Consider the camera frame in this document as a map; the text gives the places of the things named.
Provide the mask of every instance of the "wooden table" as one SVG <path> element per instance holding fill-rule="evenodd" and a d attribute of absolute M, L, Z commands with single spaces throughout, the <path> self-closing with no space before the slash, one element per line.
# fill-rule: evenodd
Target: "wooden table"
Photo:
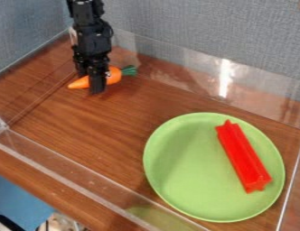
<path fill-rule="evenodd" d="M 278 147 L 286 170 L 281 197 L 268 211 L 242 222 L 210 223 L 181 216 L 210 230 L 276 230 L 300 153 L 300 129 L 286 125 L 300 125 L 300 103 L 237 84 L 232 85 L 230 92 L 236 96 L 237 90 L 242 96 L 237 97 L 238 101 L 214 99 L 209 88 L 194 82 L 198 76 L 208 83 L 212 77 L 206 73 L 119 47 L 114 48 L 110 58 L 121 67 L 131 63 L 138 65 L 139 76 L 135 79 L 125 78 L 118 85 L 107 87 L 102 95 L 89 96 L 86 90 L 66 88 L 74 78 L 66 37 L 2 76 L 0 116 L 15 135 L 15 138 L 10 137 L 12 141 L 7 145 L 15 145 L 18 151 L 30 152 L 28 157 L 43 167 L 34 168 L 22 158 L 0 150 L 0 174 L 93 230 L 145 230 L 78 190 L 85 188 L 85 174 L 98 172 L 129 191 L 178 213 L 157 196 L 145 178 L 142 158 L 146 140 L 159 125 L 175 116 L 191 112 L 228 114 L 254 125 Z M 274 103 L 273 108 L 262 114 L 265 98 Z M 281 123 L 285 118 L 282 115 L 289 116 L 289 123 Z M 42 146 L 24 147 L 26 144 L 19 142 L 24 138 L 19 134 Z M 0 142 L 6 142 L 6 139 L 3 135 Z M 52 159 L 48 156 L 54 155 L 51 151 L 40 153 L 44 148 L 61 153 L 67 159 L 61 159 L 61 156 L 61 160 L 58 157 Z M 70 164 L 70 161 L 74 163 L 71 166 L 75 166 L 71 172 L 65 171 L 70 166 L 65 162 Z M 69 184 L 63 179 L 69 179 L 74 171 L 81 177 L 70 180 Z M 93 184 L 91 189 L 99 187 L 93 181 L 87 183 Z M 121 197 L 111 189 L 107 194 L 113 201 L 118 197 L 123 199 L 117 201 L 123 207 L 134 203 L 135 199 Z M 288 210 L 281 227 L 284 230 L 300 230 L 300 178 L 290 199 L 286 200 Z M 187 227 L 187 230 L 202 229 L 194 226 Z"/>

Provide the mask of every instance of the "wooden surface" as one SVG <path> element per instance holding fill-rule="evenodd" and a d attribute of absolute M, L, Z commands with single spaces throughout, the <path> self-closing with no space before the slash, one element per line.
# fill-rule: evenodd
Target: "wooden surface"
<path fill-rule="evenodd" d="M 111 59 L 122 63 L 121 49 L 114 50 Z M 161 62 L 162 65 L 165 69 L 174 67 L 166 62 Z M 217 112 L 240 117 L 268 135 L 281 151 L 286 169 L 284 192 L 270 209 L 244 222 L 217 224 L 193 221 L 210 230 L 276 230 L 298 154 L 300 130 L 202 95 L 141 77 L 125 78 L 118 85 L 107 88 L 106 93 L 91 97 L 86 90 L 71 91 L 63 86 L 27 111 L 11 128 L 166 206 L 143 175 L 143 146 L 150 134 L 170 118 L 186 113 Z M 67 189 L 2 152 L 0 174 L 93 230 L 139 230 L 78 191 Z"/>

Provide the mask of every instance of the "red block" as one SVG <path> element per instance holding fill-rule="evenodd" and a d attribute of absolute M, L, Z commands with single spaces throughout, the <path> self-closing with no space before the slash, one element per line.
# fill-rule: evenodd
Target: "red block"
<path fill-rule="evenodd" d="M 218 140 L 229 156 L 246 193 L 254 190 L 264 190 L 272 178 L 246 139 L 242 128 L 233 124 L 230 120 L 226 120 L 225 124 L 217 126 L 216 129 Z"/>

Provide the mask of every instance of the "toy carrot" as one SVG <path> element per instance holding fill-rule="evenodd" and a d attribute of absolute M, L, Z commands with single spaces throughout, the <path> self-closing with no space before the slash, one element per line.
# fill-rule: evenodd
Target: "toy carrot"
<path fill-rule="evenodd" d="M 135 76 L 137 68 L 134 66 L 127 66 L 119 69 L 114 66 L 109 66 L 110 77 L 106 78 L 106 84 L 111 85 L 121 82 L 122 76 Z M 85 76 L 69 84 L 69 89 L 82 89 L 89 88 L 89 76 Z"/>

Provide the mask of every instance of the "red toy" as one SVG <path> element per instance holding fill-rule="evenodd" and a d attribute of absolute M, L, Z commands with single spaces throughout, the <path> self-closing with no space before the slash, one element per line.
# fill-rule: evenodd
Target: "red toy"
<path fill-rule="evenodd" d="M 264 190 L 272 178 L 245 137 L 242 128 L 228 120 L 216 129 L 221 145 L 229 156 L 246 193 L 254 190 Z"/>

